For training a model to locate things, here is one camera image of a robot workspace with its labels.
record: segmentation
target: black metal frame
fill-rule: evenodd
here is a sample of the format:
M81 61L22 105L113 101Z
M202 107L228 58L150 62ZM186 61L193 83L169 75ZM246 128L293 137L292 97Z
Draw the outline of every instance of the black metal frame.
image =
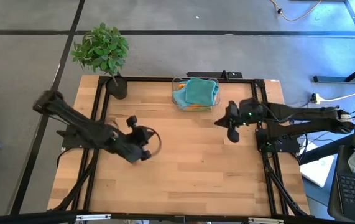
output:
M350 134L349 136L343 137L339 140L308 151L300 160L300 164L304 165L309 162L314 162L318 159L322 159L326 156L335 155L339 152L339 146L351 146L353 144L353 138L354 134Z
M216 75L217 77L219 76L219 75L217 75L217 73L210 73L210 75L211 76ZM97 86L97 90L96 90L96 96L95 96L95 104L93 105L91 119L94 118L93 114L96 114L95 109L98 108L98 103L99 103L98 99L101 94L101 89L102 89L103 85L105 84L106 80L108 80L108 79L110 79L110 78L104 77L104 76L99 77L98 86ZM134 81L138 81L138 82L171 82L173 80L173 78L171 78L171 77L126 77L126 80L129 82L134 82ZM248 80L248 79L242 79L242 78L218 78L218 81L220 83L250 84L251 89L252 89L252 95L255 99L258 99L257 88L260 88L260 92L262 95L262 101L267 102L267 93L265 91L264 80ZM103 122L105 121L105 117L106 117L106 113L107 113L107 109L108 109L108 107L107 107L108 103L109 103L109 95L105 94L104 101L103 101L103 108L101 110L100 121L103 121ZM262 128L262 123L258 123L257 126L258 126L258 128ZM262 157L267 159L267 153L262 152ZM280 170L278 153L275 152L273 154L272 158L273 158L273 162L274 162L275 173L276 173L277 177L280 179L280 181L282 182L282 173ZM81 158L81 166L80 166L79 170L86 169L87 160L88 160L88 153L83 154L82 158ZM86 190L85 199L84 199L84 206L83 206L83 209L86 211L89 209L89 205L90 205L91 191L93 189L93 184L94 184L94 180L95 180L94 179L95 172L96 171L94 169L94 171L90 174L90 177L88 179L88 187ZM270 214L276 215L277 211L276 211L276 207L275 207L275 199L274 199L274 194L273 194L273 189L272 189L272 181L271 181L270 176L266 172L265 165L264 165L264 174L265 174L265 180L266 180L266 186L267 186L267 195L269 197ZM80 196L80 194L76 195L74 202L77 202L79 200L79 196ZM287 203L282 198L281 194L280 194L280 201L281 201L282 213L284 215L288 215Z
M93 107L91 111L91 119L96 119L96 114L99 108L99 99L101 95L101 89L103 85L109 80L110 77L99 77L98 85L95 94L95 100L93 102ZM163 77L126 77L126 79L130 82L171 82L173 78L163 78ZM252 95L255 99L259 99L257 96L257 89L260 88L261 97L263 102L267 102L267 93L265 91L265 83L264 80L248 80L242 78L218 78L220 83L242 83L242 84L249 84L251 85ZM101 116L100 121L105 121L106 112L109 103L109 95L105 94L103 107L101 109ZM262 128L262 123L257 124L258 128ZM88 151L89 149L84 149L84 153L81 158L80 164L80 174L78 176L81 177L81 173L86 170L86 162L88 160ZM98 160L98 150L97 153L94 153L94 157L92 157L92 161L94 161L94 165L96 165ZM262 152L262 161L264 163L265 160L268 160L266 152ZM278 178L282 182L282 174L280 171L280 164L278 153L274 152L272 155L274 167L275 167L275 174L273 178ZM134 213L109 213L109 212L96 212L91 213L88 211L90 206L90 198L91 198L91 191L93 189L94 184L94 176L95 176L96 169L92 169L89 177L88 177L88 187L86 190L85 198L84 198L84 205L83 210L77 210L77 201L79 201L79 195L77 194L76 197L73 199L73 205L70 211L66 211L67 206L64 206L61 210L50 210L44 213L31 213L31 214L23 214L23 215L6 215L0 216L0 223L62 223L62 222L69 222L74 223L75 221L79 221L77 217L80 215L92 215L92 214L101 214L108 219L131 219L131 220L159 220L159 221L172 221L172 222L200 222L200 221L211 221L211 222L256 222L262 218L268 218L273 220L283 220L284 223L335 223L331 220L322 220L316 219L313 217L295 217L288 214L287 203L284 201L281 193L280 193L280 200L282 206L282 213L278 214L275 207L275 199L272 189L272 182L271 177L268 175L266 171L266 166L264 166L264 174L265 174L265 181L267 186L267 195L269 197L269 205L270 205L270 216L268 217L246 217L246 216L216 216L216 215L164 215L164 214L134 214Z
M85 4L85 0L79 0L78 7L76 9L76 13L70 30L0 30L0 35L67 35L68 36L60 58L59 68L57 70L54 81L52 83L52 87L51 87L52 90L58 89L74 36L82 35L86 32L84 30L76 30L84 4ZM349 6L348 2L346 1L346 7L350 12L351 7L348 6ZM268 36L304 36L304 37L305 36L355 37L355 31L295 32L295 31L242 31L242 30L232 30L232 31L227 31L227 30L122 30L121 34L123 35L254 35L254 36L268 35ZM91 119L95 119L95 114L92 113ZM48 116L40 117L39 124L34 134L35 137L32 140L32 144L28 152L28 160L27 163L24 165L24 173L18 184L16 196L14 197L14 199L12 199L12 207L10 212L11 215L17 215L20 213L21 206L24 201L24 196L30 181L30 177L34 170L35 162L39 154L39 149L43 140L47 122L48 122ZM84 149L83 155L86 155L85 157L87 157L88 153L89 153L89 149ZM273 158L274 158L273 159L274 163L279 164L277 155L274 156ZM73 208L77 207L77 203L78 203L77 200L73 201L72 204Z

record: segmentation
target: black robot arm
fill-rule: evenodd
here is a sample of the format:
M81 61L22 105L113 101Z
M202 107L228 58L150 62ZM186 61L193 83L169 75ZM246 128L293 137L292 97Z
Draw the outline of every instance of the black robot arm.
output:
M44 91L35 102L34 110L49 116L57 115L68 123L66 131L58 131L64 137L63 147L105 149L130 163L151 157L150 152L146 151L144 146L148 144L154 132L147 127L136 126L135 116L127 120L132 133L124 134L114 126L104 124L103 121L90 120L77 112L63 100L61 93L57 91Z
M288 126L279 125L289 120L309 121ZM351 116L344 110L329 108L292 108L278 103L259 103L253 98L242 100L239 108L230 101L224 117L214 122L215 125L228 129L227 136L232 142L239 141L235 128L258 122L267 122L272 128L268 130L267 139L275 141L282 136L294 136L318 131L348 134L355 125Z

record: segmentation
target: orange object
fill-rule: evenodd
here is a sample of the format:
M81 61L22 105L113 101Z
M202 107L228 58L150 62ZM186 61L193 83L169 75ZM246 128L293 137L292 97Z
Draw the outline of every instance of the orange object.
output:
M185 83L182 83L182 84L178 84L178 89L181 90L183 87L185 87Z

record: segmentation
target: blue towel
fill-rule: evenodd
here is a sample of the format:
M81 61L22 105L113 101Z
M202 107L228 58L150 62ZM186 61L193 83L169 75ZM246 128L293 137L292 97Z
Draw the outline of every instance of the blue towel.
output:
M187 81L184 88L187 89L185 91L185 102L204 106L214 105L214 98L219 92L219 86L215 81L200 78L192 78Z
M185 92L186 88L183 87L181 90L173 91L173 99L176 101L177 105L180 107L181 110L183 110L185 107L190 106L191 103L187 103L185 101Z

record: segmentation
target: wooden table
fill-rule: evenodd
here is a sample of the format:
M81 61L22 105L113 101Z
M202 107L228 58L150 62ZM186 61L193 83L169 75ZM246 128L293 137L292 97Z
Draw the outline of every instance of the wooden table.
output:
M74 108L90 117L98 76L82 76ZM278 80L265 81L269 102L283 103ZM231 143L226 129L214 121L225 113L229 100L252 97L251 86L220 83L220 104L212 112L183 112L171 101L171 83L129 82L124 100L111 97L106 123L115 120L125 133L126 118L136 115L139 125L159 132L162 150L154 158L130 164L101 151L90 202L91 212L186 215L269 216L264 170L257 152L255 125L239 128L241 140ZM100 102L104 98L102 90ZM148 149L156 149L152 138ZM60 160L48 208L54 208L76 182L82 149ZM279 154L284 185L309 212L297 161ZM83 206L85 187L79 207ZM280 200L274 187L277 211Z

